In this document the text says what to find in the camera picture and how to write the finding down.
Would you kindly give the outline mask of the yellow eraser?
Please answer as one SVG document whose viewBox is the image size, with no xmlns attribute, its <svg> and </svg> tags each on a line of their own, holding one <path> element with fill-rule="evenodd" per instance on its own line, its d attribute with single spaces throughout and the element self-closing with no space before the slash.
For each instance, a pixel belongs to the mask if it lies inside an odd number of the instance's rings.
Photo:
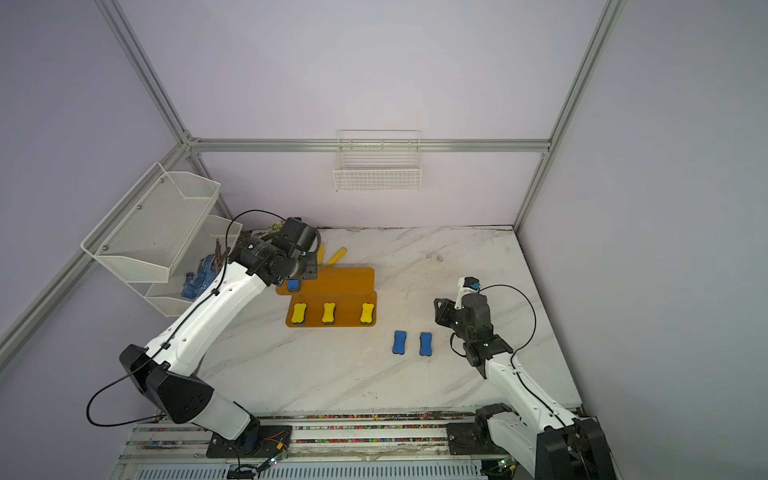
<svg viewBox="0 0 768 480">
<path fill-rule="evenodd" d="M 363 325 L 372 325 L 374 323 L 375 304 L 364 303 L 361 309 L 360 323 Z"/>
<path fill-rule="evenodd" d="M 321 322 L 323 325 L 333 325 L 336 321 L 335 317 L 336 312 L 336 304 L 333 302 L 328 302 L 323 305 L 323 315 L 321 317 Z"/>
<path fill-rule="evenodd" d="M 292 325 L 303 325 L 306 321 L 307 304 L 295 303 L 293 305 L 290 323 Z"/>
</svg>

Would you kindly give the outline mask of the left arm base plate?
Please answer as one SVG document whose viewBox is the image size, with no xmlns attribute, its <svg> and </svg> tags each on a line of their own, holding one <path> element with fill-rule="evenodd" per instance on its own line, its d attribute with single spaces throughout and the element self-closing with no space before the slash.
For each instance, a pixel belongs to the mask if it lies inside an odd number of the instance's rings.
<svg viewBox="0 0 768 480">
<path fill-rule="evenodd" d="M 227 440 L 214 433 L 208 443 L 206 457 L 211 459 L 271 458 L 290 444 L 293 427 L 261 424 L 242 438 Z"/>
</svg>

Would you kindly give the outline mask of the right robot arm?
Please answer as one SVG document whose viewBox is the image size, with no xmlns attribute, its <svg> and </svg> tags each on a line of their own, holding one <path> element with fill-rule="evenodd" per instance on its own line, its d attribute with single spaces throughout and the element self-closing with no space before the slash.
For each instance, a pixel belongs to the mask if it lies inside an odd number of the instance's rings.
<svg viewBox="0 0 768 480">
<path fill-rule="evenodd" d="M 471 367 L 504 396 L 476 412 L 478 436 L 506 451 L 534 479 L 615 479 L 599 423 L 563 407 L 535 381 L 494 332 L 487 298 L 465 291 L 434 300 L 435 323 L 463 342 Z"/>
</svg>

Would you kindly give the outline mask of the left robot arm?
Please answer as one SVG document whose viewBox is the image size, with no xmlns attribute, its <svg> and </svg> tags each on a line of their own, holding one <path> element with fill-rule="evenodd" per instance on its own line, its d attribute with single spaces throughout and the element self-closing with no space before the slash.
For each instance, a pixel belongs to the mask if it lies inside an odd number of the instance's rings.
<svg viewBox="0 0 768 480">
<path fill-rule="evenodd" d="M 287 280 L 314 280 L 320 232 L 287 218 L 276 232 L 233 248 L 212 284 L 146 346 L 131 344 L 119 360 L 140 393 L 177 424 L 207 429 L 251 452 L 261 443 L 260 421 L 201 380 L 209 347 L 264 290 Z"/>
</svg>

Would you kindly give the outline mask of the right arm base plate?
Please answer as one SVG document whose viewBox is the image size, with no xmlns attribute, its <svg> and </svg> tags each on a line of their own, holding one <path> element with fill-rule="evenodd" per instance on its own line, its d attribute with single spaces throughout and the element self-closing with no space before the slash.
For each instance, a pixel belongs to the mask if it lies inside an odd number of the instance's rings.
<svg viewBox="0 0 768 480">
<path fill-rule="evenodd" d="M 509 452 L 483 437 L 473 422 L 446 425 L 448 449 L 451 455 L 509 455 Z"/>
</svg>

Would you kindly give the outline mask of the blue eraser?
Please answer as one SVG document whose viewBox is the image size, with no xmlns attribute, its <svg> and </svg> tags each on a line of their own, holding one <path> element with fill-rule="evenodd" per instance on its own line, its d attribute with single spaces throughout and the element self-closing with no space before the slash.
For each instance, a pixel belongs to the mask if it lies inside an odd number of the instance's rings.
<svg viewBox="0 0 768 480">
<path fill-rule="evenodd" d="M 431 357 L 433 354 L 432 349 L 432 333 L 421 332 L 419 335 L 419 355 L 423 357 Z"/>
<path fill-rule="evenodd" d="M 396 330 L 393 336 L 392 353 L 395 355 L 404 355 L 406 351 L 407 333 L 402 330 Z"/>
<path fill-rule="evenodd" d="M 301 290 L 301 281 L 300 280 L 289 280 L 286 282 L 286 289 L 288 292 L 298 292 Z"/>
</svg>

